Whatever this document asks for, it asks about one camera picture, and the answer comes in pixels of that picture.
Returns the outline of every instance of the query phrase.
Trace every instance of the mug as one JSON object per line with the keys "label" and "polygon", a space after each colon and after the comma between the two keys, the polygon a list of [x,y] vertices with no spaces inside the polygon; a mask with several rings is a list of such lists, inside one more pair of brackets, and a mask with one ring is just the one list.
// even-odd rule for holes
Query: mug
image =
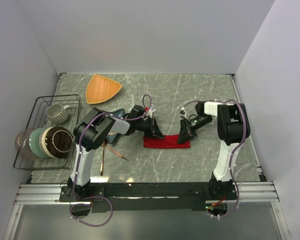
{"label": "mug", "polygon": [[69,105],[62,106],[61,104],[53,104],[46,110],[48,119],[55,124],[64,123],[71,112],[72,108]]}

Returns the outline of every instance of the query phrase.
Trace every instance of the red cloth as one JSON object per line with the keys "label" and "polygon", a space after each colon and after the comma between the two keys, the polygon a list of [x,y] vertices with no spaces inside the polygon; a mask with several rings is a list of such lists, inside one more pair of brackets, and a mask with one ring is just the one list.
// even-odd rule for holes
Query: red cloth
{"label": "red cloth", "polygon": [[164,135],[164,139],[143,137],[143,147],[150,149],[188,149],[190,142],[178,144],[179,135]]}

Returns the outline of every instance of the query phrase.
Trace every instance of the wire basket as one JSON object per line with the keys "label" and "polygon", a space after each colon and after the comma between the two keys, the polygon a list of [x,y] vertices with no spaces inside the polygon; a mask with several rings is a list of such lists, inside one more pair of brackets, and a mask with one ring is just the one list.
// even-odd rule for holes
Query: wire basket
{"label": "wire basket", "polygon": [[[61,104],[71,106],[71,112],[66,122],[63,124],[55,124],[47,118],[47,109],[52,104]],[[33,105],[29,120],[25,129],[28,128],[50,128],[62,126],[73,132],[75,126],[81,120],[83,105],[78,94],[57,95],[57,96],[40,96]],[[17,152],[13,166],[16,169],[36,171],[36,170],[60,170],[71,169],[75,159],[75,141],[72,141],[72,146],[66,158],[45,158],[37,161],[25,158]]]}

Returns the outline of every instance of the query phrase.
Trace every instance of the marble tabletop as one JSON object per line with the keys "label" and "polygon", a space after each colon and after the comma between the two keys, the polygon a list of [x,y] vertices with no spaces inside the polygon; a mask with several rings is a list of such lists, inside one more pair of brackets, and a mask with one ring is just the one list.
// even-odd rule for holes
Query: marble tabletop
{"label": "marble tabletop", "polygon": [[[122,84],[122,89],[110,100],[89,105],[86,88],[92,74],[63,74],[57,94],[79,94],[83,101],[83,116],[93,107],[105,111],[142,105],[142,96],[150,94],[153,113],[164,135],[179,134],[180,108],[192,100],[235,99],[228,75],[205,74],[102,74]],[[187,114],[195,114],[195,103],[186,107]],[[100,176],[102,148],[94,156],[91,182],[207,182],[217,164],[220,140],[217,121],[197,131],[197,138],[188,149],[151,149],[143,147],[143,132],[120,136],[116,144],[109,144],[129,161],[105,150],[104,176]],[[32,173],[32,183],[60,183],[67,180],[69,170],[43,170]],[[242,146],[236,161],[234,176],[240,182],[259,181],[256,161],[249,141]]]}

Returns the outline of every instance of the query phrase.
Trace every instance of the mug handle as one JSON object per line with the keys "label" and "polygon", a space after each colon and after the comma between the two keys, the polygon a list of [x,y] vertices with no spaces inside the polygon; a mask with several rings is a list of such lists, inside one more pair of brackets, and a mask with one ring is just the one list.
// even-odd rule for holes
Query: mug handle
{"label": "mug handle", "polygon": [[68,113],[70,113],[72,110],[72,107],[70,105],[64,105],[63,109],[66,110]]}

